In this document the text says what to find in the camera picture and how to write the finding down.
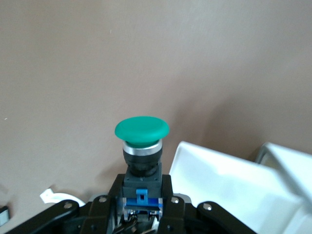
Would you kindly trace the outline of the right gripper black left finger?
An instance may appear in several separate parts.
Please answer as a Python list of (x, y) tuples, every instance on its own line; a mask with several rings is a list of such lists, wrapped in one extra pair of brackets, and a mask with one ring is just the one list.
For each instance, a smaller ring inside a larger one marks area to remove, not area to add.
[(116, 222), (115, 206), (124, 174), (117, 175), (109, 193), (80, 207), (76, 201), (58, 202), (9, 230), (8, 234), (111, 234)]

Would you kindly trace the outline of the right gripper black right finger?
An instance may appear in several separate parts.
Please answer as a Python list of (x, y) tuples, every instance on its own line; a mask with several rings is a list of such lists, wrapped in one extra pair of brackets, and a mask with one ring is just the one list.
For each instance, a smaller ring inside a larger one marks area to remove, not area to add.
[(159, 234), (254, 234), (251, 228), (212, 201), (197, 207), (174, 195), (170, 175), (162, 176), (164, 210)]

